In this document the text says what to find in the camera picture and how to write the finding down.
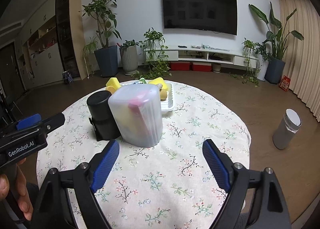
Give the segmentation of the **large yellow sponge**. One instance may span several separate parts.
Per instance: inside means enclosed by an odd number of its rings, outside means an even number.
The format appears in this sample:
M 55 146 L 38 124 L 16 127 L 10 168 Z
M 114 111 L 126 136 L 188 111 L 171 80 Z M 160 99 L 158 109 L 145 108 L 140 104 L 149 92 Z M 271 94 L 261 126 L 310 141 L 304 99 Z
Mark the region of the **large yellow sponge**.
M 110 78 L 106 83 L 106 88 L 113 88 L 115 91 L 118 90 L 122 85 L 117 78 Z

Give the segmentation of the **small round yellow sponge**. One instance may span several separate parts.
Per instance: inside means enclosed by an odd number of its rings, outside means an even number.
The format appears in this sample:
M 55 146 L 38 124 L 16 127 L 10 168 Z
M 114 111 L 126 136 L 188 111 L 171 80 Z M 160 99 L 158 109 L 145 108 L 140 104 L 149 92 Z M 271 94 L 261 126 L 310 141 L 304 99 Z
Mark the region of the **small round yellow sponge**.
M 165 101 L 168 97 L 167 91 L 165 89 L 161 89 L 159 91 L 159 95 L 160 95 L 160 100 L 161 101 Z

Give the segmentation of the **green microfiber cloth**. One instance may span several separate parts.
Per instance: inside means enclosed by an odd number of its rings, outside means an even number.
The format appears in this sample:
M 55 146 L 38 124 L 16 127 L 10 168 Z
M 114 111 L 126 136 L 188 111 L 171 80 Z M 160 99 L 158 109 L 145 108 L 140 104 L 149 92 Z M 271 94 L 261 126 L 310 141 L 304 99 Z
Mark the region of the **green microfiber cloth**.
M 148 82 L 146 81 L 146 79 L 140 78 L 140 79 L 138 80 L 138 83 L 139 83 L 139 84 L 147 84 Z

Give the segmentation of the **yellow cartoon tissue pack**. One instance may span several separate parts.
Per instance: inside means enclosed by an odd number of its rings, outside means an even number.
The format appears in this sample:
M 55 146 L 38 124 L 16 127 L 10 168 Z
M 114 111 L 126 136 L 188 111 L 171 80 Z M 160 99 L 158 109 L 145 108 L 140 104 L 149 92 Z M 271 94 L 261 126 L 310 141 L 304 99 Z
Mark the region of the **yellow cartoon tissue pack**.
M 116 92 L 116 89 L 113 86 L 106 86 L 106 90 L 111 94 L 114 94 Z

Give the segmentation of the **blue Vinda tissue pack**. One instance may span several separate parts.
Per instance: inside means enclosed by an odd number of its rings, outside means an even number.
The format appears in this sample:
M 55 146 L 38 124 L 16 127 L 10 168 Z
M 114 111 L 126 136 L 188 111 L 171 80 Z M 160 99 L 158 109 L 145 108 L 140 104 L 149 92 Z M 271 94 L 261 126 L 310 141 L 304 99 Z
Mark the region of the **blue Vinda tissue pack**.
M 138 84 L 142 84 L 142 81 L 136 81 L 132 83 L 133 85 L 138 85 Z

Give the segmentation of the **small blue box on floor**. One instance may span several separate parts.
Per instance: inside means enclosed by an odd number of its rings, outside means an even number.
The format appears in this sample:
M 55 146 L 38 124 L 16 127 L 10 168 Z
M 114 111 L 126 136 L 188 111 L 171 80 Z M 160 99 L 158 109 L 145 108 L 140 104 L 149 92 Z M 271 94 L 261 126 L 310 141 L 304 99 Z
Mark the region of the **small blue box on floor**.
M 64 71 L 62 73 L 62 78 L 63 78 L 63 82 L 65 85 L 70 85 L 71 83 L 73 83 L 73 77 L 72 77 L 71 72 L 69 70 Z

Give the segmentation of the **translucent plastic storage container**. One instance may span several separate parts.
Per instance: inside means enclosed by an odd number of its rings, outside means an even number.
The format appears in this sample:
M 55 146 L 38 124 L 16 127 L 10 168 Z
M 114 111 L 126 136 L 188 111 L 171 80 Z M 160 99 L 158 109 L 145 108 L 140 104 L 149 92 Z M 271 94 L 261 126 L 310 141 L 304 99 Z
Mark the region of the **translucent plastic storage container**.
M 109 98 L 108 105 L 124 141 L 144 148 L 159 143 L 163 122 L 156 85 L 124 85 Z

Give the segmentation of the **grey cylindrical trash can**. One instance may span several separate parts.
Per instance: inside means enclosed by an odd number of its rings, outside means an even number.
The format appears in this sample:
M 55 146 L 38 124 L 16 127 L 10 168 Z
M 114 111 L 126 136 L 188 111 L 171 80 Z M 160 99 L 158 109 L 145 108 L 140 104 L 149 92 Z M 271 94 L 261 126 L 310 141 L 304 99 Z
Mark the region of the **grey cylindrical trash can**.
M 295 134 L 299 131 L 302 121 L 293 109 L 286 109 L 272 140 L 276 148 L 285 149 Z

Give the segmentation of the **small white pot under console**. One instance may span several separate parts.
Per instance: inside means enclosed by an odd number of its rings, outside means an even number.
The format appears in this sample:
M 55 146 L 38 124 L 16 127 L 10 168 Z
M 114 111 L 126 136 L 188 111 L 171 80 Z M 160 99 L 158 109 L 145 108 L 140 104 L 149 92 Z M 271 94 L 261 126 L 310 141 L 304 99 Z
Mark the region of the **small white pot under console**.
M 215 73 L 220 73 L 221 72 L 221 64 L 219 63 L 213 63 L 212 64 L 212 70 Z

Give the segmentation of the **red storage box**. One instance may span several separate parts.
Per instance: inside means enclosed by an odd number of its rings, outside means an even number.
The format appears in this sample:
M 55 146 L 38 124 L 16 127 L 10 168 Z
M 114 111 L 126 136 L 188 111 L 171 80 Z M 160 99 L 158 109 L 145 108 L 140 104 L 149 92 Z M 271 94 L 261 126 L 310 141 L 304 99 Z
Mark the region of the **red storage box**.
M 184 61 L 172 61 L 170 63 L 170 69 L 174 71 L 189 71 L 191 69 L 191 63 Z
M 211 63 L 204 63 L 204 62 L 193 62 L 192 63 L 192 70 L 197 72 L 211 72 L 212 71 L 212 64 Z

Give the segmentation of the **red storage box left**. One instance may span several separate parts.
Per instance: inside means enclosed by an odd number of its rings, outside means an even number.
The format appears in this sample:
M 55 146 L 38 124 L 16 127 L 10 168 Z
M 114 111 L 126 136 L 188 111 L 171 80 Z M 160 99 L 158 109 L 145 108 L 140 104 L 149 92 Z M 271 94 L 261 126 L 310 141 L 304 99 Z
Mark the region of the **red storage box left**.
M 172 61 L 170 63 L 170 69 L 174 71 L 189 71 L 191 69 L 191 63 L 184 61 Z

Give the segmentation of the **white TV console shelf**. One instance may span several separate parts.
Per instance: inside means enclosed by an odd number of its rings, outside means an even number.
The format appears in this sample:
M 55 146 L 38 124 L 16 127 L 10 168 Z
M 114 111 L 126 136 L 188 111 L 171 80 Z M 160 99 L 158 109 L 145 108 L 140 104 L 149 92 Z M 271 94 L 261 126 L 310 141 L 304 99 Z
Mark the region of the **white TV console shelf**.
M 167 46 L 168 60 L 186 62 L 219 63 L 223 67 L 244 69 L 242 52 L 228 49 L 204 48 L 202 46 Z

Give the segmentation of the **trailing green vine plant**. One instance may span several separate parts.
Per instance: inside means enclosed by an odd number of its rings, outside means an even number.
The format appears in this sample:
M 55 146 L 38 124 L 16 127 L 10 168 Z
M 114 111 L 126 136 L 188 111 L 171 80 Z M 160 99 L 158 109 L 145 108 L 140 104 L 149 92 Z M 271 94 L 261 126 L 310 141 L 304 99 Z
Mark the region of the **trailing green vine plant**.
M 149 28 L 144 33 L 144 40 L 139 41 L 139 46 L 144 56 L 143 69 L 136 70 L 131 75 L 134 79 L 153 80 L 172 76 L 169 67 L 169 56 L 166 51 L 168 47 L 165 45 L 164 35 L 160 31 L 155 30 L 153 27 Z

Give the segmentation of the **tall plant in blue pot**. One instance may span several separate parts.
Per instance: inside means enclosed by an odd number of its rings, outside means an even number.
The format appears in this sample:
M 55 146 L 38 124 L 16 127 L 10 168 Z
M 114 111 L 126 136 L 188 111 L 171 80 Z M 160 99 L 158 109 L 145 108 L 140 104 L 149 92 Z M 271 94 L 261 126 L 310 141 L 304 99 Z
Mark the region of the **tall plant in blue pot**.
M 99 66 L 100 76 L 103 78 L 115 76 L 118 72 L 118 58 L 116 46 L 110 46 L 110 38 L 121 38 L 117 30 L 116 13 L 117 0 L 92 0 L 82 6 L 82 15 L 93 18 L 97 23 L 95 36 L 83 47 L 85 59 L 93 54 Z

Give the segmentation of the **wall mounted black television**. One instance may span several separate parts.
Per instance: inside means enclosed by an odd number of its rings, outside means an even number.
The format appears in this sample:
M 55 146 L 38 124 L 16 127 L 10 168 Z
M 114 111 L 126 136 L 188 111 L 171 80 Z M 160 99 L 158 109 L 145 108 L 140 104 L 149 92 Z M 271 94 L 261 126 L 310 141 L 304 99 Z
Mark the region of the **wall mounted black television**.
M 165 29 L 197 29 L 236 35 L 237 0 L 162 0 Z

